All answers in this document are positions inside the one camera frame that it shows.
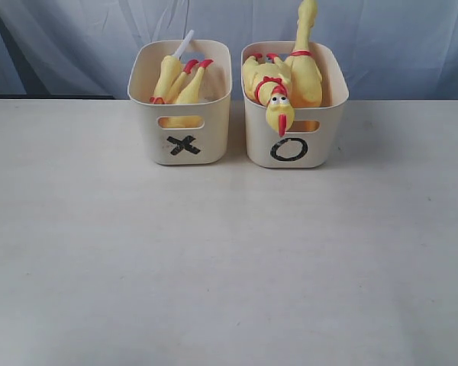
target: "x symbol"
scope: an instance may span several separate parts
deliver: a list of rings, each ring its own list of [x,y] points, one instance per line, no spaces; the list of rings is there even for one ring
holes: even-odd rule
[[[197,149],[195,146],[191,145],[191,143],[195,141],[194,136],[187,136],[182,141],[170,136],[167,138],[167,140],[176,145],[176,148],[171,150],[171,155],[178,155],[183,150],[186,150],[194,155],[197,155],[200,152],[200,149]]]

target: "storage bin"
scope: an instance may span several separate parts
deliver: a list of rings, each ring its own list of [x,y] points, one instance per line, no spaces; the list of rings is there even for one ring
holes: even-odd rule
[[[241,69],[254,53],[292,52],[294,42],[259,42],[244,48]],[[349,92],[343,73],[331,50],[319,43],[309,43],[323,77],[323,102],[320,108],[296,108],[292,128],[281,138],[266,122],[266,108],[251,101],[244,93],[247,155],[265,168],[313,168],[326,162],[339,127]],[[241,85],[244,82],[241,74]],[[304,121],[316,120],[317,130],[306,132]]]
[[[183,59],[196,53],[214,62],[205,70],[199,104],[150,104],[160,77],[163,57],[171,55],[182,40],[164,40],[143,47],[137,55],[128,86],[129,98],[137,109],[149,157],[161,165],[207,164],[219,160],[226,152],[229,110],[231,107],[231,55],[222,43],[192,40]],[[195,74],[189,75],[185,85]],[[162,128],[160,119],[176,116],[200,116],[196,128]]]

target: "fabric backdrop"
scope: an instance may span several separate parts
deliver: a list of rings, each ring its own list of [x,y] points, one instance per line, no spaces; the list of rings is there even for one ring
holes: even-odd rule
[[[240,51],[293,40],[300,0],[0,0],[0,16],[52,94],[127,97],[138,50],[218,40]],[[320,0],[312,40],[331,48],[352,99],[458,99],[458,0]]]

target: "white stick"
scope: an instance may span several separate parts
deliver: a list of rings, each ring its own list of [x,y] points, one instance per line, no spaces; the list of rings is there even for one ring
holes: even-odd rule
[[[177,59],[179,59],[182,54],[185,52],[186,50],[186,47],[188,47],[190,41],[192,40],[192,37],[193,37],[193,30],[190,30],[185,39],[181,42],[181,44],[179,45],[178,49],[175,51],[175,53],[173,54],[173,57],[176,57]]]

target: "black o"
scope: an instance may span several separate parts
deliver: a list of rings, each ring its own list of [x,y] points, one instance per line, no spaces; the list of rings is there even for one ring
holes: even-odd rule
[[[278,155],[278,149],[282,147],[283,145],[285,145],[288,141],[299,142],[302,145],[302,147],[301,147],[300,152],[297,155],[292,156],[290,158],[284,158],[283,156]],[[280,162],[295,162],[297,160],[302,159],[305,156],[305,154],[307,154],[307,151],[308,151],[308,145],[305,142],[305,140],[299,139],[297,137],[287,137],[286,139],[283,139],[279,141],[278,143],[276,143],[275,145],[273,145],[270,155],[272,156],[272,158],[279,160]]]

